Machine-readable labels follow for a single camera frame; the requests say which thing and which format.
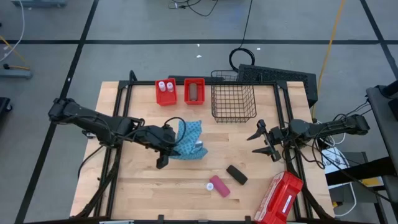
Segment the wooden tabletop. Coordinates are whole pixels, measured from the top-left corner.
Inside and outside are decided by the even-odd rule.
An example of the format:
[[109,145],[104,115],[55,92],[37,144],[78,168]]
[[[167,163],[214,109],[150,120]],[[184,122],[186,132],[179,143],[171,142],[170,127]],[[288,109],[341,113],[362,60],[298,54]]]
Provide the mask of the wooden tabletop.
[[[311,121],[303,83],[290,82],[288,86],[294,118]],[[103,82],[96,111],[112,115],[117,87],[118,82]],[[184,103],[183,86],[177,86],[176,105],[159,106],[155,100],[155,86],[133,86],[128,116],[144,118],[146,125],[158,126],[173,116],[180,116],[185,121],[202,120],[200,140],[208,149],[208,154],[198,161],[171,159],[168,166],[158,170],[155,166],[158,153],[125,142],[114,198],[113,219],[156,220],[160,214],[165,215],[167,220],[244,220],[246,215],[254,217],[273,176],[285,171],[283,159],[272,162],[266,155],[251,152],[264,147],[262,138],[246,141],[255,133],[259,119],[264,119],[269,129],[279,125],[273,87],[254,87],[257,117],[244,124],[215,122],[211,115],[210,88],[206,86],[206,100],[201,106]],[[177,122],[170,122],[176,132]],[[85,156],[97,147],[98,141],[89,139]],[[309,147],[303,148],[302,152],[309,158],[313,157]],[[101,175],[103,159],[104,150],[82,168],[70,215],[80,212],[98,189],[97,178]],[[229,165],[234,165],[248,177],[245,185],[237,183],[226,172]],[[324,171],[315,163],[304,161],[303,166],[309,190],[325,211],[334,216]],[[221,197],[215,190],[207,191],[206,184],[213,175],[218,175],[231,190],[228,197]],[[301,193],[298,199],[304,217]],[[102,215],[105,214],[107,201],[108,192],[104,194]],[[291,209],[288,220],[293,219]]]

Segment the black wire basket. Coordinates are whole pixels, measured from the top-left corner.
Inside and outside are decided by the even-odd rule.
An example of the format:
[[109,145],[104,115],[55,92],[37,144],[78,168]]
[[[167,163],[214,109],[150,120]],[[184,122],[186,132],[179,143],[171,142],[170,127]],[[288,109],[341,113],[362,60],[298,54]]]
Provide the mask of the black wire basket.
[[211,72],[211,113],[217,123],[245,123],[257,116],[252,82],[229,70]]

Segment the white bottle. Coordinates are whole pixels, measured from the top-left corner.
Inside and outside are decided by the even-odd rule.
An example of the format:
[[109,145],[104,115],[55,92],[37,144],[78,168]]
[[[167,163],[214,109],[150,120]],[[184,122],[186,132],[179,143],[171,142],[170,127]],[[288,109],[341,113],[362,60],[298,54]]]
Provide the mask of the white bottle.
[[167,83],[167,90],[171,93],[174,91],[173,83]]
[[164,82],[159,82],[159,89],[161,91],[166,91],[166,85],[164,84]]

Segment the black eraser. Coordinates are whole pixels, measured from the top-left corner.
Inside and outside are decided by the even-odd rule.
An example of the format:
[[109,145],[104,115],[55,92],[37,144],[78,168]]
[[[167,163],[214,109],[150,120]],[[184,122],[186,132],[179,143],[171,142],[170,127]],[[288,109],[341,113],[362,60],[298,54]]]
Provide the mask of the black eraser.
[[198,100],[198,89],[195,83],[189,84],[189,100],[190,101]]
[[241,185],[244,185],[248,178],[239,171],[235,166],[230,165],[226,170],[236,181],[238,181]]

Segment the white cap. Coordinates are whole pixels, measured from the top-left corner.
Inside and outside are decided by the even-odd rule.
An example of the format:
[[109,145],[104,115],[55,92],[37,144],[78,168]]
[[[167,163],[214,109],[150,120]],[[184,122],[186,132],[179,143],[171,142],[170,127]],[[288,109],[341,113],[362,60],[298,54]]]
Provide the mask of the white cap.
[[169,92],[174,91],[173,83],[167,83],[166,86],[167,86],[167,90],[168,90]]
[[206,189],[207,190],[213,190],[214,189],[214,185],[212,183],[207,183]]
[[161,91],[166,91],[166,85],[164,84],[164,82],[159,82],[159,89]]

